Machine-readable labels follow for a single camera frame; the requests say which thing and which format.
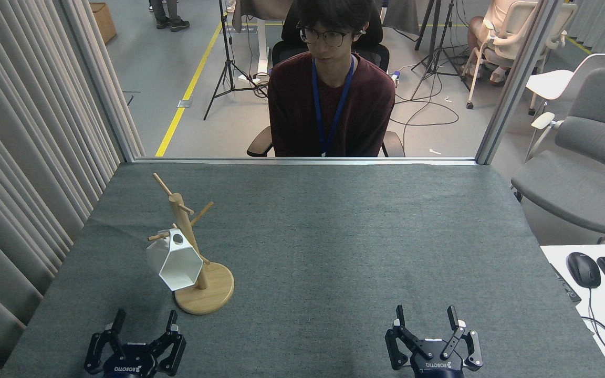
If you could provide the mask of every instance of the cardboard box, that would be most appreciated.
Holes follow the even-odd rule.
[[[90,3],[90,7],[93,11],[101,39],[104,43],[107,43],[113,36],[116,35],[116,27],[113,26],[113,19],[111,19],[111,12],[106,3]]]

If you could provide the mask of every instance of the lanyard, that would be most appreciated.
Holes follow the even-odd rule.
[[[319,129],[319,143],[321,143],[321,157],[326,157],[326,152],[331,144],[331,140],[333,139],[333,134],[336,132],[336,128],[338,127],[338,121],[340,119],[340,114],[342,113],[342,108],[344,107],[344,103],[347,99],[347,93],[349,93],[349,86],[351,85],[351,77],[353,76],[353,57],[351,58],[351,67],[349,69],[349,73],[345,79],[345,88],[342,90],[342,96],[340,97],[340,102],[338,103],[338,109],[336,110],[336,115],[333,117],[333,124],[331,125],[331,131],[328,133],[328,137],[324,138],[324,122],[321,120],[321,103],[319,102],[319,82],[317,80],[317,64],[314,59],[312,59],[312,89],[314,91],[314,108],[317,111],[317,128]]]

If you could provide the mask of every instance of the black shoes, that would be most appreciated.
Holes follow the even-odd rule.
[[[170,18],[169,17],[165,17],[164,19],[157,19],[155,22],[155,27],[157,29],[164,29],[168,26],[170,26]]]
[[[178,21],[170,22],[170,31],[178,32],[179,30],[188,29],[190,27],[190,22],[183,21],[182,19],[178,19]]]

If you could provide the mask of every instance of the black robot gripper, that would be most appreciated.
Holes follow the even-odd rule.
[[[125,315],[125,311],[119,309],[113,323],[107,325],[102,333],[92,335],[84,369],[92,375],[104,371],[104,378],[151,378],[158,371],[174,376],[185,349],[185,338],[179,333],[179,326],[175,324],[176,311],[170,311],[165,333],[151,344],[144,342],[121,344],[118,333],[125,322]],[[106,343],[111,346],[113,355],[102,364],[101,353]],[[172,347],[170,355],[158,361],[161,354],[170,346]]]
[[[466,323],[456,317],[454,306],[447,308],[447,316],[454,332],[449,340],[420,339],[405,327],[403,306],[399,304],[396,307],[397,318],[393,321],[393,327],[384,335],[391,367],[399,370],[408,361],[408,356],[398,349],[396,339],[399,339],[412,352],[410,366],[415,372],[415,378],[463,378],[462,368],[470,371],[482,368],[483,360],[477,332],[469,330]],[[456,351],[461,339],[466,342],[468,351],[468,357],[465,359]]]

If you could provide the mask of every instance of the wooden mug tree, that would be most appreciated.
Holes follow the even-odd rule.
[[[172,193],[163,180],[160,179],[158,174],[154,173],[153,177],[155,177],[158,184],[160,184],[168,195],[172,212],[176,219],[176,223],[173,227],[181,230],[183,236],[185,236],[191,246],[195,248],[195,251],[200,258],[202,258],[202,261],[204,261],[195,284],[190,287],[176,290],[174,292],[174,298],[178,306],[188,313],[194,315],[212,313],[228,303],[235,290],[235,278],[233,278],[233,273],[225,266],[204,258],[204,256],[200,254],[200,249],[197,248],[197,241],[195,241],[195,234],[193,233],[193,225],[200,220],[202,215],[204,215],[214,203],[209,202],[193,220],[190,220],[188,215],[194,215],[195,212],[183,204],[181,194]],[[163,233],[149,237],[149,241],[152,242],[153,240],[169,236],[170,233]]]

